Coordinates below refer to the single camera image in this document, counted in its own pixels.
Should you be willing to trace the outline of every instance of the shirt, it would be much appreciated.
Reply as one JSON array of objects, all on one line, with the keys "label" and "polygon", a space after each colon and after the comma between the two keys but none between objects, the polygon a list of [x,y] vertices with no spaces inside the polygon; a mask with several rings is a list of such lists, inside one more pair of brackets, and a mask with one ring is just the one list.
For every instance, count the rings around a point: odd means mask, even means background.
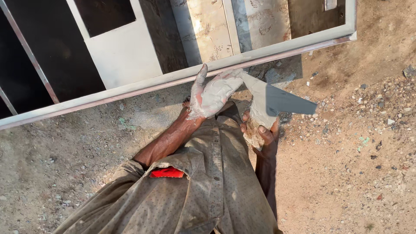
[{"label": "shirt", "polygon": [[[149,177],[173,166],[182,178]],[[129,160],[54,233],[278,233],[238,124],[207,119],[175,154],[147,171]]]}]

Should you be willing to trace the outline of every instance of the metal frame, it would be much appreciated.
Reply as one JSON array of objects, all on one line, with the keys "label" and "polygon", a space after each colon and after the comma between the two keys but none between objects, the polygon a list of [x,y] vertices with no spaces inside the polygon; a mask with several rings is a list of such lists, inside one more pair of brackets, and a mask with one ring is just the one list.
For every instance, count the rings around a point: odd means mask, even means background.
[{"label": "metal frame", "polygon": [[12,28],[13,28],[15,34],[17,35],[20,43],[22,44],[23,49],[25,50],[27,56],[29,57],[33,66],[35,67],[37,74],[39,75],[40,79],[42,80],[43,85],[45,86],[46,90],[49,93],[49,96],[51,96],[53,103],[58,104],[59,100],[56,97],[55,92],[53,91],[51,85],[49,84],[49,81],[46,78],[45,74],[43,73],[42,68],[39,66],[39,63],[37,62],[35,56],[33,55],[32,50],[30,49],[29,45],[27,44],[25,37],[23,36],[22,32],[20,31],[15,19],[13,18],[12,14],[10,13],[9,8],[7,7],[6,2],[4,0],[0,0],[0,8],[3,10],[4,14],[6,15],[7,20],[9,21],[10,25],[12,26]]},{"label": "metal frame", "polygon": [[[209,70],[207,76],[217,75],[228,69],[249,67],[356,40],[356,7],[357,3],[355,0],[346,0],[345,25],[210,62],[207,64]],[[129,85],[0,119],[0,129],[6,129],[193,81],[201,66],[198,65],[157,77],[150,77]]]}]

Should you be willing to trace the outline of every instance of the right hand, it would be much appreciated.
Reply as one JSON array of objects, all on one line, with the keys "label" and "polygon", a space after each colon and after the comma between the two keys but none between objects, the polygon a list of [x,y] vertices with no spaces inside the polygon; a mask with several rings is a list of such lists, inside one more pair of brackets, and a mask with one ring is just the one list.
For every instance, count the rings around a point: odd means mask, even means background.
[{"label": "right hand", "polygon": [[[250,111],[246,110],[243,114],[244,123],[240,124],[241,132],[244,133],[247,130],[246,121],[250,118]],[[269,160],[275,159],[277,154],[277,143],[279,142],[279,117],[276,117],[276,121],[273,123],[270,131],[264,126],[260,125],[257,129],[258,133],[264,140],[264,145],[261,151],[252,146],[256,155],[262,159]]]}]

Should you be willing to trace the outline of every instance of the pebble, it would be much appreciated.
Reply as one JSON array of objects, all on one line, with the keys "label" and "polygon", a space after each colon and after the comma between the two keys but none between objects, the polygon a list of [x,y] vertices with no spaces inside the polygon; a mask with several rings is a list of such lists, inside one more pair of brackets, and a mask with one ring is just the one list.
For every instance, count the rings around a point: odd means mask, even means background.
[{"label": "pebble", "polygon": [[388,125],[392,125],[393,123],[395,123],[396,121],[392,120],[392,119],[387,119],[387,124]]}]

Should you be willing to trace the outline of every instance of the left hand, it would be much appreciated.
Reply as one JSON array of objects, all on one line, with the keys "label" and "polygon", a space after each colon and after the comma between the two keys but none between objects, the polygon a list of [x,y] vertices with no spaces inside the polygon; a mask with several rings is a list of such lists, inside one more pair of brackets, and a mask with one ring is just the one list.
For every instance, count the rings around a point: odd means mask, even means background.
[{"label": "left hand", "polygon": [[190,114],[188,119],[208,118],[221,110],[228,98],[241,86],[243,80],[225,71],[214,77],[204,87],[208,66],[202,65],[191,88]]}]

